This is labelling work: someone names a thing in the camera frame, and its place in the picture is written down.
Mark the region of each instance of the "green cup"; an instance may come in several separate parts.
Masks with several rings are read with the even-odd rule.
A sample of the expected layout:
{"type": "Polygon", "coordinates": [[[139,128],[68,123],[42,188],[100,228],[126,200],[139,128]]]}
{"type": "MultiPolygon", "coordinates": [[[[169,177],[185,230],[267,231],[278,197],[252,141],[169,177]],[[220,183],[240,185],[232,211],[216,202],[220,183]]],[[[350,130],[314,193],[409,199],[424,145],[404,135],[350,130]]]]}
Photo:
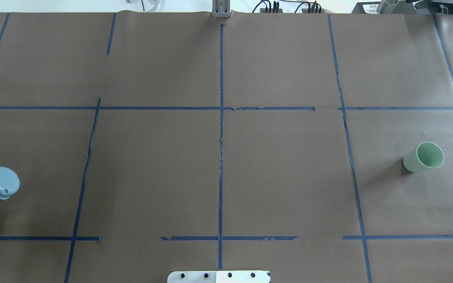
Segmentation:
{"type": "Polygon", "coordinates": [[[425,141],[403,158],[403,165],[408,171],[419,172],[436,169],[444,163],[444,160],[442,149],[434,143],[425,141]]]}

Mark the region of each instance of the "cable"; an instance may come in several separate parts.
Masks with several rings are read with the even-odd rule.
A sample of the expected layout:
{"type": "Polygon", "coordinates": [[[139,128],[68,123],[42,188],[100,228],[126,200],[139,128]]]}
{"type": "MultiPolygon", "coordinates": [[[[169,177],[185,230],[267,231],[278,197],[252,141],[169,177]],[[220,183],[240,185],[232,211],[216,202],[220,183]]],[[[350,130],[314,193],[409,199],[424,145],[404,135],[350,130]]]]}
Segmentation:
{"type": "Polygon", "coordinates": [[[148,12],[156,11],[158,8],[158,4],[160,4],[160,0],[155,0],[155,5],[153,5],[153,8],[149,9],[148,12]]]}
{"type": "Polygon", "coordinates": [[[307,13],[314,13],[314,9],[316,9],[316,11],[317,11],[317,6],[316,6],[317,3],[318,3],[317,1],[314,1],[314,3],[312,3],[312,8],[308,9],[307,13]]]}
{"type": "Polygon", "coordinates": [[[270,3],[270,0],[261,0],[255,7],[255,9],[253,9],[252,13],[254,13],[256,11],[256,8],[262,4],[262,3],[265,3],[265,12],[268,12],[267,9],[270,11],[272,9],[272,4],[270,3]]]}
{"type": "Polygon", "coordinates": [[[303,4],[309,4],[309,10],[311,9],[311,3],[310,3],[310,2],[301,2],[301,4],[298,5],[298,7],[296,8],[295,13],[298,11],[298,9],[300,9],[300,7],[301,7],[303,4]]]}
{"type": "Polygon", "coordinates": [[[289,1],[289,0],[279,0],[282,2],[290,2],[290,3],[308,3],[309,1],[289,1]]]}

